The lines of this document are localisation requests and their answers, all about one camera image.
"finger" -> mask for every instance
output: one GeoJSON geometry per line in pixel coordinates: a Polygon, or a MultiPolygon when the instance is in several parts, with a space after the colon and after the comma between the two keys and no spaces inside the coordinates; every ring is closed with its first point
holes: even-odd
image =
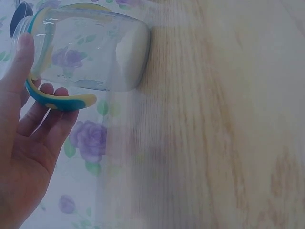
{"type": "Polygon", "coordinates": [[[22,35],[12,66],[0,80],[0,149],[1,159],[11,158],[20,117],[20,92],[33,64],[34,41],[30,35],[22,35]]]}
{"type": "MultiPolygon", "coordinates": [[[[54,95],[67,96],[68,91],[65,88],[58,88],[54,95]]],[[[31,138],[36,142],[44,142],[49,131],[61,119],[62,115],[62,111],[50,110],[46,119],[42,122],[41,126],[31,135],[31,138]]]]}
{"type": "Polygon", "coordinates": [[[25,33],[18,40],[16,56],[1,80],[2,90],[21,93],[34,62],[34,39],[25,33]]]}
{"type": "Polygon", "coordinates": [[[61,120],[55,124],[45,139],[44,145],[51,153],[52,171],[54,170],[61,147],[77,120],[78,113],[79,111],[64,112],[61,120]]]}
{"type": "MultiPolygon", "coordinates": [[[[40,79],[39,80],[35,80],[35,81],[33,81],[33,83],[34,83],[35,87],[38,88],[40,86],[40,84],[41,84],[41,80],[40,79]]],[[[23,107],[27,103],[29,97],[30,97],[30,94],[29,94],[28,90],[24,86],[23,90],[22,90],[22,92],[20,94],[21,107],[23,107]]]]}
{"type": "MultiPolygon", "coordinates": [[[[40,91],[46,94],[53,94],[53,90],[53,86],[49,83],[43,84],[40,88],[40,91]]],[[[48,110],[47,107],[36,101],[26,115],[19,121],[17,133],[29,137],[40,125],[48,110]]]]}

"purple rose print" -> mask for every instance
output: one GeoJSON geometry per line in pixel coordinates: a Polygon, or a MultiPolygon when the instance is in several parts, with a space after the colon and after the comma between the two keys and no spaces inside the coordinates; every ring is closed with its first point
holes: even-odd
{"type": "Polygon", "coordinates": [[[71,214],[75,211],[75,202],[72,197],[68,195],[62,195],[59,202],[58,207],[62,213],[71,214]]]}
{"type": "Polygon", "coordinates": [[[60,5],[61,1],[59,0],[47,0],[41,5],[37,5],[37,10],[41,10],[46,7],[53,7],[53,8],[58,8],[60,5]]]}
{"type": "Polygon", "coordinates": [[[99,163],[106,153],[107,128],[90,121],[77,122],[72,129],[69,140],[79,148],[82,158],[90,163],[99,163]]]}
{"type": "Polygon", "coordinates": [[[115,0],[119,5],[136,6],[141,0],[115,0]]]}
{"type": "Polygon", "coordinates": [[[77,50],[68,50],[68,47],[58,49],[52,55],[52,63],[64,69],[65,72],[73,72],[75,68],[82,67],[82,59],[85,57],[77,50]]]}

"wood grain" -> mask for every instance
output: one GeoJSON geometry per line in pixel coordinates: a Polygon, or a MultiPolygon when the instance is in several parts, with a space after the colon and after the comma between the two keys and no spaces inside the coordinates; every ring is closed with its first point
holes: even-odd
{"type": "Polygon", "coordinates": [[[301,0],[154,0],[97,212],[127,229],[305,228],[301,0]]]}

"fingernail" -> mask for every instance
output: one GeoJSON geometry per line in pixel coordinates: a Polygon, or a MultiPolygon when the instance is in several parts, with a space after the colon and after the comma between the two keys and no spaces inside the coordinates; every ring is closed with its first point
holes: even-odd
{"type": "Polygon", "coordinates": [[[29,45],[31,39],[31,35],[29,35],[28,33],[22,34],[18,39],[17,50],[26,48],[29,45]]]}

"tablecloth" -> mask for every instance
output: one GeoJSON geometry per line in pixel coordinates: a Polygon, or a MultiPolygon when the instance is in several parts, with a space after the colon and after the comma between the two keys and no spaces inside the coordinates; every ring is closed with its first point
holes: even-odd
{"type": "MultiPolygon", "coordinates": [[[[113,12],[133,16],[148,21],[147,1],[142,0],[28,0],[34,14],[41,8],[60,7],[77,2],[100,4],[113,12]]],[[[14,0],[0,0],[0,72],[4,72],[10,60],[9,26],[15,11],[14,0]]],[[[34,213],[22,225],[22,229],[124,229],[142,228],[141,225],[125,225],[120,215],[120,200],[114,200],[116,211],[112,217],[105,219],[107,209],[98,208],[96,212],[97,182],[116,179],[124,168],[117,153],[101,152],[91,154],[90,149],[77,148],[75,135],[86,131],[88,127],[96,127],[97,134],[106,143],[107,128],[122,125],[122,115],[126,110],[123,101],[112,99],[107,92],[94,92],[98,101],[93,107],[80,111],[78,121],[61,150],[50,186],[42,202],[34,213]]],[[[33,99],[21,111],[21,117],[33,104],[33,99]]]]}

